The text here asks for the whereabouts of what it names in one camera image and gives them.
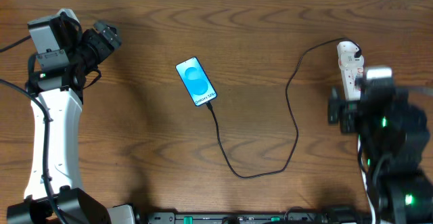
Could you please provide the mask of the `blue screen Samsung smartphone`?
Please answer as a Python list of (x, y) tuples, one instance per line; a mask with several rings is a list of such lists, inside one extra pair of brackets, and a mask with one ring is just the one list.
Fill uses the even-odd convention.
[(195, 106), (217, 98), (217, 92), (197, 57), (177, 64), (175, 69)]

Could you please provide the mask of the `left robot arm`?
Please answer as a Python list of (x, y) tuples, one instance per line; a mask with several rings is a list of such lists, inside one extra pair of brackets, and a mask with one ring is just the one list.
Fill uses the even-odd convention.
[(7, 209), (8, 223), (138, 223), (132, 204), (106, 208), (84, 191), (78, 165), (78, 128), (88, 74), (122, 44), (114, 26), (99, 21), (83, 30), (71, 9), (28, 23), (36, 53), (24, 89), (35, 134), (24, 200)]

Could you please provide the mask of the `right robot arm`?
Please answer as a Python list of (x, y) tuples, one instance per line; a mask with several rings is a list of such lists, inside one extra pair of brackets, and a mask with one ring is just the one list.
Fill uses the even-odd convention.
[(426, 113), (409, 102), (409, 89), (392, 79), (359, 79), (361, 96), (342, 99), (333, 88), (328, 123), (359, 140), (357, 160), (365, 175), (374, 221), (431, 223), (432, 182), (422, 170), (429, 140)]

